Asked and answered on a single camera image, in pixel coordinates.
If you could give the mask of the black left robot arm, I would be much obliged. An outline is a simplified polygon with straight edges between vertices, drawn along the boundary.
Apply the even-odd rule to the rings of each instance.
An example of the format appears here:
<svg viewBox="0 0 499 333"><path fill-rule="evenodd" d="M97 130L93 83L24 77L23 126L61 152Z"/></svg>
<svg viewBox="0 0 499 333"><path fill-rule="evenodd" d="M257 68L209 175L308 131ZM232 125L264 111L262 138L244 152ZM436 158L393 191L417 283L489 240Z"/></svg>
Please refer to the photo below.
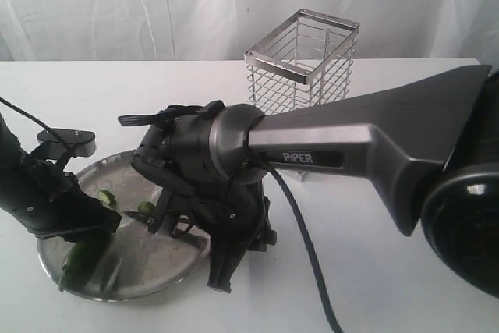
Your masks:
<svg viewBox="0 0 499 333"><path fill-rule="evenodd" d="M77 242L112 234L121 215L81 190L78 178L28 154L1 121L1 209L38 239Z"/></svg>

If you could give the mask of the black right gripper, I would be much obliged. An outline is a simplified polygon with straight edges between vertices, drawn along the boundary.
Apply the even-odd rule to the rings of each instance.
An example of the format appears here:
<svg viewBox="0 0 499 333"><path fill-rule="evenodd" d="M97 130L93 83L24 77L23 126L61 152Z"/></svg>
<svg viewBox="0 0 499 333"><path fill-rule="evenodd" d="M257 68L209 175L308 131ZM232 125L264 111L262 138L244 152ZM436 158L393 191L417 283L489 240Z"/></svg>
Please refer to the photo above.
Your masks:
<svg viewBox="0 0 499 333"><path fill-rule="evenodd" d="M184 183L175 188L180 207L175 209L175 222L181 216L187 227L176 229L175 237L187 234L194 226L211 237L210 270L207 285L230 293L231 278L249 251L265 252L277 242L277 233L268 217L270 201L264 195L262 182L248 185L240 182Z"/></svg>

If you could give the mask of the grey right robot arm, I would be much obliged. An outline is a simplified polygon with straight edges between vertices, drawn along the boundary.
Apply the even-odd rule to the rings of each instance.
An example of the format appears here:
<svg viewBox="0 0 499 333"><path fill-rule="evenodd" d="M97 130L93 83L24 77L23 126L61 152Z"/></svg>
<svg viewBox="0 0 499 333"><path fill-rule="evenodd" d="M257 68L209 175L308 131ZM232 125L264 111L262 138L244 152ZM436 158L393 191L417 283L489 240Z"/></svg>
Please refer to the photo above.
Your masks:
<svg viewBox="0 0 499 333"><path fill-rule="evenodd" d="M211 238L208 285L229 292L239 262L277 236L262 180L278 169L370 181L398 230L421 226L435 254L498 294L498 75L460 66L415 83L266 115L221 101L121 115L146 126L131 165L163 191L152 232L181 216Z"/></svg>

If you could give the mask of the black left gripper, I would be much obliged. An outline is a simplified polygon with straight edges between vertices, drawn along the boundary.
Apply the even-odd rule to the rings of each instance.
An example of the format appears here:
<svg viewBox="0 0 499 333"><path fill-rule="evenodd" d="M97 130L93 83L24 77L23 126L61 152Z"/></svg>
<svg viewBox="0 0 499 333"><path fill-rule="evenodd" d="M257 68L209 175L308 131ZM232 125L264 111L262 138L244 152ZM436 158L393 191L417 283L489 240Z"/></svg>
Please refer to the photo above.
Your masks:
<svg viewBox="0 0 499 333"><path fill-rule="evenodd" d="M36 237L67 243L104 243L122 220L116 209L87 196L74 174L26 154L1 167L1 209Z"/></svg>

